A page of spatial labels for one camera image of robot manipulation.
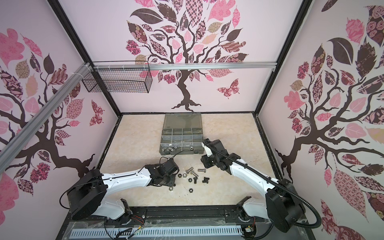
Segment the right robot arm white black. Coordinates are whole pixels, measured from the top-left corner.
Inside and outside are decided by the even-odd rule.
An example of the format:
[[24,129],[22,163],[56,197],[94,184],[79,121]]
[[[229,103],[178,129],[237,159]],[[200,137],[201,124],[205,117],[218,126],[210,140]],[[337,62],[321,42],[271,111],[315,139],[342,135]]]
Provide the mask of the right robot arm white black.
[[202,163],[206,168],[216,166],[237,177],[259,192],[263,200],[248,199],[241,207],[250,217],[270,220],[281,232],[288,232],[305,214],[305,207],[297,193],[288,188],[288,180],[279,181],[250,166],[239,155],[229,154],[220,140],[202,141],[206,154]]

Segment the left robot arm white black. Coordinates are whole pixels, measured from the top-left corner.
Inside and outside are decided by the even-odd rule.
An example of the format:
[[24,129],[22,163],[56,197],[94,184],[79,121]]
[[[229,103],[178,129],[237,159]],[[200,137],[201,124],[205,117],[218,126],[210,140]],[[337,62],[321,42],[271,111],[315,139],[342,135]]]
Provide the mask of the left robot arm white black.
[[106,217],[121,224],[128,223],[134,213],[127,200],[109,199],[109,196],[138,187],[174,187],[178,165],[173,158],[164,163],[145,165],[139,170],[117,174],[89,171],[66,191],[71,219],[80,221],[90,216]]

